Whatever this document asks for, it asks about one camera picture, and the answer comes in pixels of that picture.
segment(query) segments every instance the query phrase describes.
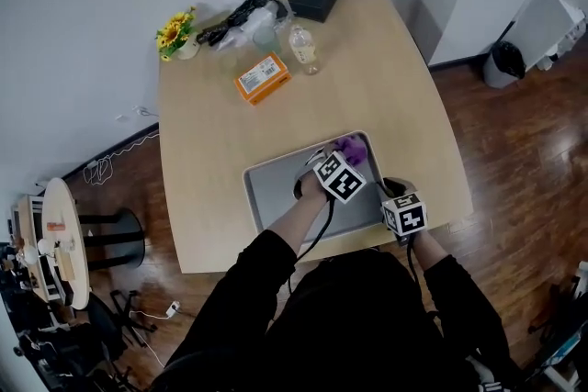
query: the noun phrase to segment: brown floor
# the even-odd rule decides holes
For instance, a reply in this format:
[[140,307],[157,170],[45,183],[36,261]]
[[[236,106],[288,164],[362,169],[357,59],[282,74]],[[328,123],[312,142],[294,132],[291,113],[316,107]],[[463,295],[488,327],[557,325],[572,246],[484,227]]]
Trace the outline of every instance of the brown floor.
[[[549,73],[532,72],[503,91],[486,87],[470,67],[434,73],[466,168],[475,212],[434,231],[471,272],[503,318],[512,356],[526,364],[537,351],[529,321],[546,305],[548,288],[588,260],[588,40]],[[146,228],[144,264],[94,272],[92,287],[108,300],[113,288],[137,289],[140,309],[162,315],[173,300],[197,314],[222,274],[181,274],[167,217],[159,140],[114,160],[103,186],[69,180],[82,212],[132,208]],[[394,244],[385,247],[405,262]],[[314,263],[299,268],[300,274]],[[285,289],[279,297],[283,306]],[[155,320],[149,343],[165,363],[192,319]],[[120,361],[141,386],[161,371],[147,350]]]

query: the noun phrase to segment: plastic bottle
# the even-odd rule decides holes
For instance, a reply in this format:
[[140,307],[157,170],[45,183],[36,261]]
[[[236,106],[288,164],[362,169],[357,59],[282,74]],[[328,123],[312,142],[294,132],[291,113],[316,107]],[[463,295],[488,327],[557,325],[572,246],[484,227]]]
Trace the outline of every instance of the plastic bottle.
[[307,75],[314,75],[321,69],[311,33],[300,25],[292,25],[288,39],[296,59],[302,64]]

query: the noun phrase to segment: trash can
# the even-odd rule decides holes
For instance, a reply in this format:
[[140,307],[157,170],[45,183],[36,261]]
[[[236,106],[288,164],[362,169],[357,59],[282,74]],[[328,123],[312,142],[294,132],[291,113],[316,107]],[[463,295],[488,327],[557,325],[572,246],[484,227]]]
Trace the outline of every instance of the trash can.
[[513,43],[499,41],[484,64],[484,82],[492,88],[505,88],[524,78],[525,70],[521,51]]

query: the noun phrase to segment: black clothing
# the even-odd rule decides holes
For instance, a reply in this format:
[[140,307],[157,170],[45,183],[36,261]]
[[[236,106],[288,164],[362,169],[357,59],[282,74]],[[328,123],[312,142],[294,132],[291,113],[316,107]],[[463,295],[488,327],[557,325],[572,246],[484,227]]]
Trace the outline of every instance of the black clothing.
[[295,262],[279,236],[262,232],[219,281],[152,391],[478,390],[465,360],[476,349],[496,380],[515,381],[500,317],[455,258],[424,274],[445,336],[408,271],[375,250],[321,262],[268,330]]

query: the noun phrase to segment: tray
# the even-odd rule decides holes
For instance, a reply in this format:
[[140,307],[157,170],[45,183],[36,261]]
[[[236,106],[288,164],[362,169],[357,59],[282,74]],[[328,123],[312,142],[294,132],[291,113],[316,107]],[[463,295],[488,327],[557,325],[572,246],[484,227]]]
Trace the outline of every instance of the tray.
[[[357,135],[366,143],[368,157],[365,162],[357,166],[357,170],[364,175],[367,184],[346,205],[339,201],[335,202],[333,220],[329,229],[322,236],[324,239],[344,235],[382,222],[382,214],[379,209],[380,198],[376,185],[376,182],[381,182],[381,175],[368,135],[363,131],[355,131],[344,136],[350,135]],[[300,167],[315,151],[340,137],[343,136],[259,163],[243,172],[245,192],[258,232],[267,229],[296,203],[292,189],[296,172]],[[316,238],[327,220],[327,215],[328,206],[325,206],[312,224],[305,241],[312,241]]]

